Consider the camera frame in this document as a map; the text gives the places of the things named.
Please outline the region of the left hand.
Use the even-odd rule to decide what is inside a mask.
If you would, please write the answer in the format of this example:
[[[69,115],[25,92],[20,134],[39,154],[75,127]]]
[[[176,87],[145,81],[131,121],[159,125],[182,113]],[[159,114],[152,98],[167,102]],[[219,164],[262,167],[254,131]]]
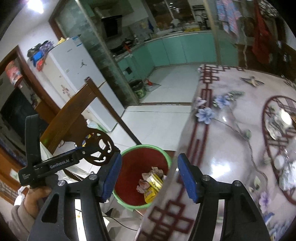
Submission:
[[[36,218],[39,214],[38,202],[40,199],[48,197],[52,189],[47,186],[30,189],[24,200],[24,207],[28,214]]]

